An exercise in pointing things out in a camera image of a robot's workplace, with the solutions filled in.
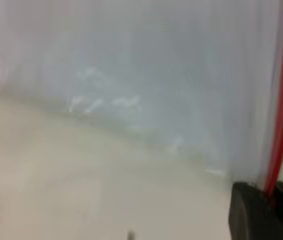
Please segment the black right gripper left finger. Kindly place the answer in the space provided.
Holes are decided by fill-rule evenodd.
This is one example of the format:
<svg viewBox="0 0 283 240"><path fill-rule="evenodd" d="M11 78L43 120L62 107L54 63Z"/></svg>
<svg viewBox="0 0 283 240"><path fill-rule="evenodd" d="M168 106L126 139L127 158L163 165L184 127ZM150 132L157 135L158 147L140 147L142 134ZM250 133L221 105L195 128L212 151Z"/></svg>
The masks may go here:
<svg viewBox="0 0 283 240"><path fill-rule="evenodd" d="M228 225L232 240L267 240L267 201L257 188L235 182L231 189Z"/></svg>

